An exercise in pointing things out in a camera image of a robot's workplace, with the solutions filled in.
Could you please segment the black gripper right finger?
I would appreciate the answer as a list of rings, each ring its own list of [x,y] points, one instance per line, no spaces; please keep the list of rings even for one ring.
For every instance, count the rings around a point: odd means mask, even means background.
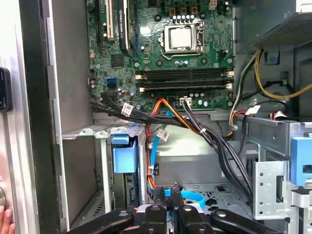
[[[199,206],[183,201],[183,186],[176,182],[171,187],[172,221],[175,234],[279,234],[265,226],[232,211],[215,209],[205,216]]]

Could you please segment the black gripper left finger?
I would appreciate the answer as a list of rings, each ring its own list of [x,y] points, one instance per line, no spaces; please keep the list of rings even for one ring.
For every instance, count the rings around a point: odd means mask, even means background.
[[[140,206],[136,213],[116,209],[103,214],[69,234],[165,234],[167,204],[163,187],[154,191],[154,203]]]

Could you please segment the person's bare hand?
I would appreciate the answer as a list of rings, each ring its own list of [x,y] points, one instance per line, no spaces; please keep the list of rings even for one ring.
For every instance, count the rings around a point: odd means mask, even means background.
[[[13,210],[4,206],[0,207],[0,234],[15,234],[16,225],[12,221]]]

